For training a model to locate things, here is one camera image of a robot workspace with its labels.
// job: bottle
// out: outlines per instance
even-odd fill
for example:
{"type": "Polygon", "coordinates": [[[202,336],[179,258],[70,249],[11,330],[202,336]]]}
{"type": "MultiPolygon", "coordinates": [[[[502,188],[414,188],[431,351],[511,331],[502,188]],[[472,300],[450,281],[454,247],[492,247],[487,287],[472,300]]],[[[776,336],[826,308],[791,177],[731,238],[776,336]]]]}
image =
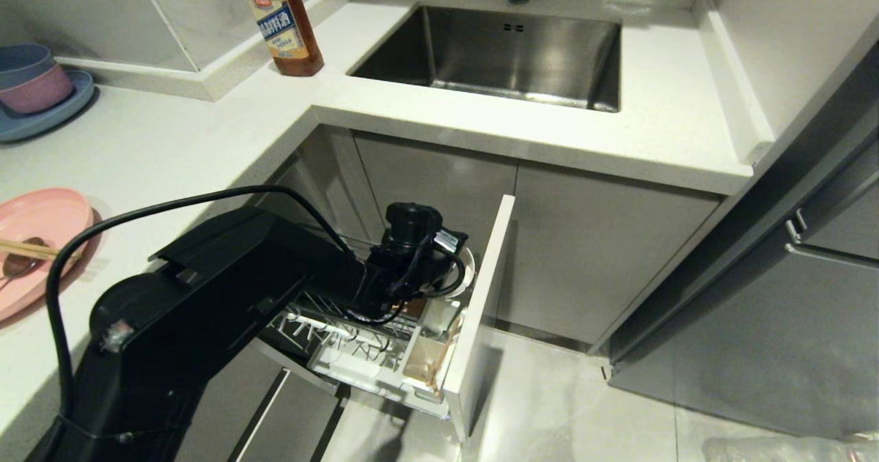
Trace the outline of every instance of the bottle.
{"type": "Polygon", "coordinates": [[[323,67],[315,34],[302,0],[247,0],[277,70],[288,76],[314,76],[323,67]]]}

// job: sink basin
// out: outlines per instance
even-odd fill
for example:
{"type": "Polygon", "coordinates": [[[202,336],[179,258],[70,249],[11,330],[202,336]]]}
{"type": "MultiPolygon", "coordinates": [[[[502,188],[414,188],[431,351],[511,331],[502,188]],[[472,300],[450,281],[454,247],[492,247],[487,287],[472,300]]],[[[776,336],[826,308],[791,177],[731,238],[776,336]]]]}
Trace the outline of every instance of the sink basin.
{"type": "Polygon", "coordinates": [[[619,24],[420,6],[350,75],[619,111],[619,24]]]}

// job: blue plate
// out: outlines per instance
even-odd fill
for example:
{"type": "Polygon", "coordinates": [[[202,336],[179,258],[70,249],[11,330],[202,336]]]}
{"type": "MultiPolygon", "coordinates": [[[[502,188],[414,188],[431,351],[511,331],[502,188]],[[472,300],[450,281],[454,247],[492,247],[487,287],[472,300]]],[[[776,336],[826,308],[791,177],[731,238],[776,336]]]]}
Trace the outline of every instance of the blue plate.
{"type": "Polygon", "coordinates": [[[66,121],[91,99],[95,93],[95,82],[86,71],[67,71],[73,82],[73,93],[48,111],[38,114],[17,114],[5,106],[0,106],[0,143],[18,141],[36,136],[66,121]]]}

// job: white countertop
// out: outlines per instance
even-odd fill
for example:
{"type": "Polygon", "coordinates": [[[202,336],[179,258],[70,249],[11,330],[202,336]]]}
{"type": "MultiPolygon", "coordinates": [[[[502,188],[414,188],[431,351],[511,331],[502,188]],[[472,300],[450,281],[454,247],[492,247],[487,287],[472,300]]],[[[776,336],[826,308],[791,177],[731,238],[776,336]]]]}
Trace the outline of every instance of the white countertop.
{"type": "MultiPolygon", "coordinates": [[[[59,130],[0,146],[0,200],[72,187],[108,218],[263,183],[319,122],[725,195],[751,176],[735,160],[689,12],[581,1],[357,0],[316,34],[327,62],[317,76],[283,77],[267,65],[216,103],[101,86],[94,105],[59,130]],[[621,112],[345,76],[419,1],[622,21],[621,112]]],[[[205,209],[179,209],[104,234],[85,275],[62,294],[70,343],[87,336],[88,315],[104,290],[144,271],[147,256],[205,209]]],[[[56,358],[43,306],[0,328],[0,356],[4,459],[36,443],[56,409],[56,358]],[[48,395],[40,393],[44,383],[48,395]],[[24,409],[28,402],[34,405],[24,409]]]]}

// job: open drawer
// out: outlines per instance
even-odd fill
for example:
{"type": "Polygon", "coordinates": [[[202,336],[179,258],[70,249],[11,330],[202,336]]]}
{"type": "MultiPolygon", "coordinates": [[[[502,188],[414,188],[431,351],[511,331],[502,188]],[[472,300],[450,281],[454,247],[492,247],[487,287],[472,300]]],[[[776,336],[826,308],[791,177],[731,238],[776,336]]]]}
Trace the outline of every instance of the open drawer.
{"type": "Polygon", "coordinates": [[[483,387],[488,328],[496,317],[514,201],[513,196],[501,199],[483,261],[467,292],[456,299],[429,299],[418,322],[397,338],[380,336],[369,327],[336,330],[347,340],[315,340],[309,335],[317,345],[308,369],[452,421],[464,442],[483,387]]]}

